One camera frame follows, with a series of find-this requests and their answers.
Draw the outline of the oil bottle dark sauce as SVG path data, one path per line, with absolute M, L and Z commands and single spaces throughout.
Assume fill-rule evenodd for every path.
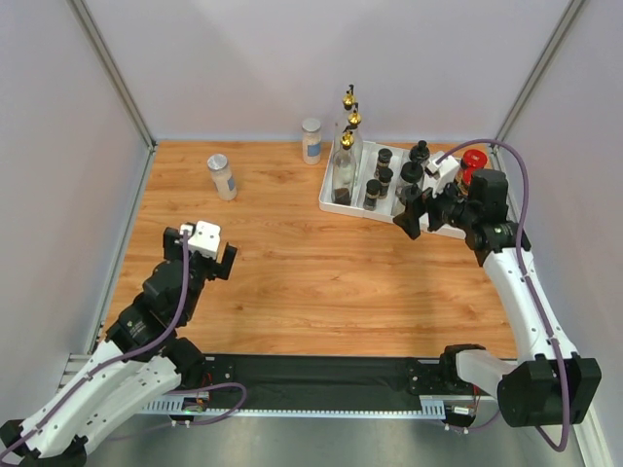
M 337 136 L 341 138 L 344 130 L 349 126 L 348 116 L 352 112 L 356 97 L 354 94 L 354 84 L 349 84 L 345 95 L 342 98 L 342 113 L 337 123 Z
M 352 153 L 354 137 L 347 126 L 343 131 L 339 147 L 332 156 L 332 201 L 340 205 L 351 205 L 356 159 Z

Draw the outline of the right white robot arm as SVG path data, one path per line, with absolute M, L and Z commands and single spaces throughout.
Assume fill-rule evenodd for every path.
M 508 217 L 507 192 L 505 174 L 492 169 L 476 170 L 466 194 L 456 183 L 439 194 L 417 186 L 403 191 L 405 209 L 394 224 L 412 239 L 421 234 L 421 217 L 432 232 L 444 226 L 464 232 L 496 289 L 517 348 L 517 362 L 510 364 L 481 345 L 449 345 L 438 379 L 452 394 L 472 384 L 495 397 L 512 427 L 579 424 L 602 372 L 596 359 L 579 355 L 562 330 L 532 263 L 531 244 Z

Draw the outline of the silver lid jar blue label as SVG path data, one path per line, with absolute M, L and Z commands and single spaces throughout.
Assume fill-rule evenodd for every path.
M 302 122 L 303 160 L 307 164 L 318 164 L 321 159 L 321 122 L 316 118 L 306 118 Z

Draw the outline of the oil bottle dark sauce front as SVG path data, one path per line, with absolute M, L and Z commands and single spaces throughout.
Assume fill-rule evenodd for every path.
M 337 123 L 337 136 L 341 138 L 344 130 L 349 126 L 348 116 L 352 112 L 356 97 L 354 94 L 354 84 L 349 84 L 345 95 L 342 98 L 342 113 Z

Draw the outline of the clear oil bottle gold spout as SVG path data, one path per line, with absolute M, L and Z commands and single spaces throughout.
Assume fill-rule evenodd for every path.
M 363 152 L 363 140 L 359 131 L 359 127 L 362 122 L 362 116 L 359 113 L 359 104 L 355 102 L 352 106 L 351 112 L 348 114 L 348 129 L 351 131 L 353 136 L 353 144 L 351 147 L 352 154 L 354 156 L 356 162 L 355 176 L 354 181 L 358 182 L 360 169 L 361 169 L 361 158 Z

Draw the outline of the black lid glass spice jar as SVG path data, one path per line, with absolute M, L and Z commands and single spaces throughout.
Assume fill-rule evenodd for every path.
M 430 150 L 425 140 L 420 140 L 409 152 L 409 160 L 413 164 L 425 167 L 430 158 Z

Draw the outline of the black label spice shaker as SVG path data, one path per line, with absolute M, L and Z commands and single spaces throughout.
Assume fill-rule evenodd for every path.
M 382 147 L 378 153 L 377 153 L 377 162 L 376 162 L 376 168 L 375 168 L 375 173 L 374 176 L 376 178 L 379 178 L 380 176 L 380 171 L 383 168 L 388 168 L 391 158 L 393 156 L 393 153 L 390 149 L 388 149 L 387 147 Z

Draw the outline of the red lid sauce jar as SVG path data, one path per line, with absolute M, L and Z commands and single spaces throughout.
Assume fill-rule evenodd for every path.
M 485 168 L 487 163 L 487 154 L 478 149 L 466 150 L 460 160 L 460 165 L 463 170 Z
M 457 178 L 458 190 L 464 197 L 468 196 L 474 171 L 475 171 L 474 167 L 468 167 L 467 169 L 463 169 L 458 175 L 458 178 Z

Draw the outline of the small black lid jar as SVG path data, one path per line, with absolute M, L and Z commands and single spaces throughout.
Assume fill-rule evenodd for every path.
M 378 179 L 373 178 L 366 182 L 363 200 L 363 208 L 365 210 L 374 211 L 376 209 L 381 187 L 381 182 Z
M 379 199 L 385 199 L 387 197 L 392 177 L 393 171 L 388 166 L 378 170 L 378 180 L 381 184 Z

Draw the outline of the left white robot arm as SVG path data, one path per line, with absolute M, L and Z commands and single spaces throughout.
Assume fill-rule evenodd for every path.
M 162 395 L 214 389 L 208 362 L 176 330 L 206 282 L 229 278 L 237 249 L 206 222 L 167 228 L 164 259 L 87 362 L 38 412 L 1 427 L 4 454 L 22 466 L 82 466 L 118 426 Z

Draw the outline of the oil bottle dark sauce back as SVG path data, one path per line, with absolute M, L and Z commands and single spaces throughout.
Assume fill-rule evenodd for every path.
M 340 205 L 351 205 L 356 159 L 352 153 L 354 137 L 347 126 L 343 131 L 339 147 L 332 156 L 332 201 Z

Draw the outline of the silver lid jar white beads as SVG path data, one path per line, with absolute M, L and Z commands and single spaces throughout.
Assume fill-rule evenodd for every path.
M 238 189 L 228 158 L 214 154 L 207 160 L 207 167 L 218 196 L 226 201 L 235 199 Z

